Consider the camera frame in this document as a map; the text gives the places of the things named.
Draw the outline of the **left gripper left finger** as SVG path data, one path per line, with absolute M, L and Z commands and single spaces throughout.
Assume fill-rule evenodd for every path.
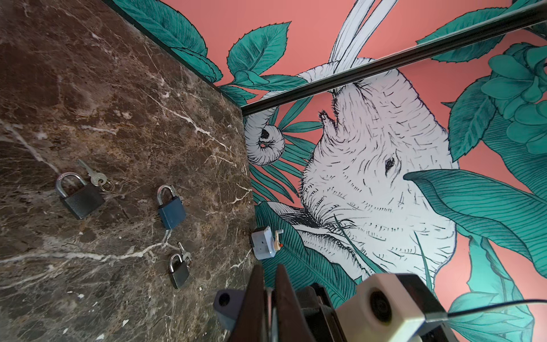
M 231 342 L 266 341 L 266 296 L 264 269 L 255 265 L 239 311 L 235 327 L 230 334 Z

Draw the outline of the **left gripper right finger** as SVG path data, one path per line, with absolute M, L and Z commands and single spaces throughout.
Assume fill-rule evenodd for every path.
M 279 341 L 315 341 L 306 319 L 301 313 L 286 267 L 282 264 L 279 264 L 276 269 L 275 297 Z

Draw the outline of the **blue padlock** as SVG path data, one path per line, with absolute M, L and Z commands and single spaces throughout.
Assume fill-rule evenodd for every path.
M 169 192 L 167 201 L 163 200 L 163 193 Z M 186 212 L 181 199 L 172 185 L 161 185 L 157 190 L 158 214 L 166 230 L 175 229 L 186 219 Z
M 234 329 L 244 297 L 245 290 L 240 289 L 221 289 L 217 292 L 213 308 L 223 329 Z

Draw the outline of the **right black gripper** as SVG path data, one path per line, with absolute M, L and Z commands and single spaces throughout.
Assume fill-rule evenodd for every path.
M 296 292 L 301 313 L 317 342 L 346 341 L 336 310 L 326 288 L 318 283 Z

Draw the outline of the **dark padlock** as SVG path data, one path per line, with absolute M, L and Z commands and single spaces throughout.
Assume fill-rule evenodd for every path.
M 181 289 L 189 278 L 189 264 L 192 261 L 191 254 L 178 243 L 179 252 L 170 257 L 168 271 L 172 285 L 175 289 Z
M 76 219 L 82 220 L 106 203 L 102 192 L 108 192 L 105 186 L 109 185 L 113 189 L 114 185 L 104 173 L 96 171 L 82 159 L 78 159 L 77 163 L 87 171 L 89 181 L 84 180 L 76 172 L 64 172 L 57 177 L 55 189 L 68 211 Z M 66 178 L 75 178 L 81 184 L 81 187 L 72 195 L 69 195 L 64 189 Z

